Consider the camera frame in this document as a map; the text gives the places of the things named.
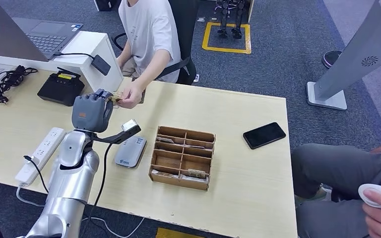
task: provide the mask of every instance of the laptop keyboard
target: laptop keyboard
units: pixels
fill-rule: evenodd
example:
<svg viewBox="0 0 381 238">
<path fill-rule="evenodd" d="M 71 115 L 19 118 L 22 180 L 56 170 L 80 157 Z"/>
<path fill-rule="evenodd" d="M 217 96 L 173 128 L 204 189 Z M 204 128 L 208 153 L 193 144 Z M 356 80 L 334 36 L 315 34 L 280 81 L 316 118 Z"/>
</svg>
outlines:
<svg viewBox="0 0 381 238">
<path fill-rule="evenodd" d="M 53 52 L 65 39 L 66 36 L 52 36 L 29 33 L 28 38 L 36 45 L 41 52 Z"/>
</svg>

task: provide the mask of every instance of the wooden organizer box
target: wooden organizer box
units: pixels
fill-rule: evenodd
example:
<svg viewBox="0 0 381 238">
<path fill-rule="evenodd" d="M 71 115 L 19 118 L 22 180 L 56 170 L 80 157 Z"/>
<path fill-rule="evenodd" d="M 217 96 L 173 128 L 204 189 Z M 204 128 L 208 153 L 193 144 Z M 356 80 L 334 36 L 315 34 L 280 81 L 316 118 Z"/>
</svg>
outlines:
<svg viewBox="0 0 381 238">
<path fill-rule="evenodd" d="M 211 133 L 159 126 L 149 170 L 151 180 L 208 190 L 214 142 Z"/>
</svg>

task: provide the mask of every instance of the white controller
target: white controller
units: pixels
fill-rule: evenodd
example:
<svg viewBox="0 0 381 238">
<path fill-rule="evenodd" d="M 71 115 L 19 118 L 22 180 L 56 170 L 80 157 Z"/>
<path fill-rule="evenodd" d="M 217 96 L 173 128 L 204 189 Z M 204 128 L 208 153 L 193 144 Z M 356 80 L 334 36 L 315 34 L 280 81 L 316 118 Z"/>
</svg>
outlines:
<svg viewBox="0 0 381 238">
<path fill-rule="evenodd" d="M 361 199 L 367 203 L 367 205 L 371 206 L 371 207 L 376 207 L 376 208 L 380 208 L 381 209 L 381 205 L 376 203 L 376 202 L 373 202 L 371 201 L 370 199 L 368 199 L 365 195 L 364 195 L 364 191 L 366 189 L 371 189 L 371 190 L 375 190 L 376 192 L 380 193 L 381 194 L 381 186 L 380 185 L 376 185 L 376 184 L 371 184 L 371 183 L 366 183 L 366 184 L 363 184 L 359 187 L 359 195 L 361 197 Z"/>
</svg>

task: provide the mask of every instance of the black cable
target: black cable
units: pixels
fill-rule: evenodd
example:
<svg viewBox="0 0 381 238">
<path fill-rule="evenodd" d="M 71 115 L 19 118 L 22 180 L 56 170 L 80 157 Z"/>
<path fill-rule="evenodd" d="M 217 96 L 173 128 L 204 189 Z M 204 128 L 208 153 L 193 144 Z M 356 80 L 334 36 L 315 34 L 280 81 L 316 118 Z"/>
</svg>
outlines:
<svg viewBox="0 0 381 238">
<path fill-rule="evenodd" d="M 86 53 L 61 53 L 57 52 L 53 54 L 54 56 L 88 56 L 94 59 L 92 55 L 86 54 Z"/>
<path fill-rule="evenodd" d="M 85 224 L 85 228 L 82 230 L 82 234 L 79 236 L 80 238 L 83 237 L 85 232 L 87 231 L 88 223 L 91 220 L 91 215 L 93 213 L 94 208 L 97 206 L 98 200 L 100 199 L 101 192 L 103 191 L 104 181 L 106 179 L 107 154 L 109 153 L 109 150 L 112 147 L 112 145 L 113 145 L 113 143 L 109 144 L 109 146 L 106 149 L 106 152 L 104 153 L 103 179 L 101 180 L 100 190 L 99 190 L 99 193 L 97 195 L 96 201 L 94 202 L 94 205 L 91 208 L 90 215 L 88 215 L 88 220 L 87 220 L 87 223 Z"/>
<path fill-rule="evenodd" d="M 109 236 L 109 233 L 107 233 L 106 228 L 102 227 L 101 225 L 98 225 L 98 224 L 95 223 L 92 219 L 91 219 L 91 224 L 93 224 L 93 225 L 97 226 L 98 228 L 102 229 L 102 230 L 104 231 L 104 233 L 106 234 L 106 237 L 107 237 L 107 238 L 110 237 L 110 236 Z"/>
<path fill-rule="evenodd" d="M 36 163 L 33 161 L 33 159 L 30 156 L 24 155 L 24 159 L 30 161 L 34 165 L 34 167 L 36 167 L 37 172 L 39 172 L 40 179 L 42 180 L 43 187 L 45 188 L 46 192 L 49 193 L 49 191 L 47 190 L 47 187 L 45 185 L 45 181 L 43 180 L 43 176 L 42 176 L 42 173 L 40 172 L 39 167 L 37 167 Z"/>
<path fill-rule="evenodd" d="M 24 76 L 31 73 L 37 73 L 38 70 L 35 68 L 24 68 L 19 65 L 15 70 L 4 71 L 1 74 L 6 73 L 6 75 L 0 80 L 0 103 L 7 103 L 9 99 L 3 95 L 4 92 L 11 89 L 11 87 L 19 86 L 24 80 Z"/>
</svg>

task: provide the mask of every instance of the power outlet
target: power outlet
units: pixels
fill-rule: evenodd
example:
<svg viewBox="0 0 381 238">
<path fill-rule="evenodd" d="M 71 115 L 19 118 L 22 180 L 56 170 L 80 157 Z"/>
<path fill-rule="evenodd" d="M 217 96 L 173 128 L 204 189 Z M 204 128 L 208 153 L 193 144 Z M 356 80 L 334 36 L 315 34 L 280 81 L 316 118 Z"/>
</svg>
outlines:
<svg viewBox="0 0 381 238">
<path fill-rule="evenodd" d="M 37 149 L 31 154 L 34 157 L 33 161 L 36 161 L 37 167 L 41 170 L 52 156 L 58 145 L 61 143 L 66 132 L 62 128 L 53 127 L 46 135 L 44 140 L 39 144 Z M 20 172 L 15 176 L 15 179 L 30 185 L 37 175 L 36 168 L 31 162 L 25 161 L 25 164 L 21 168 Z"/>
</svg>

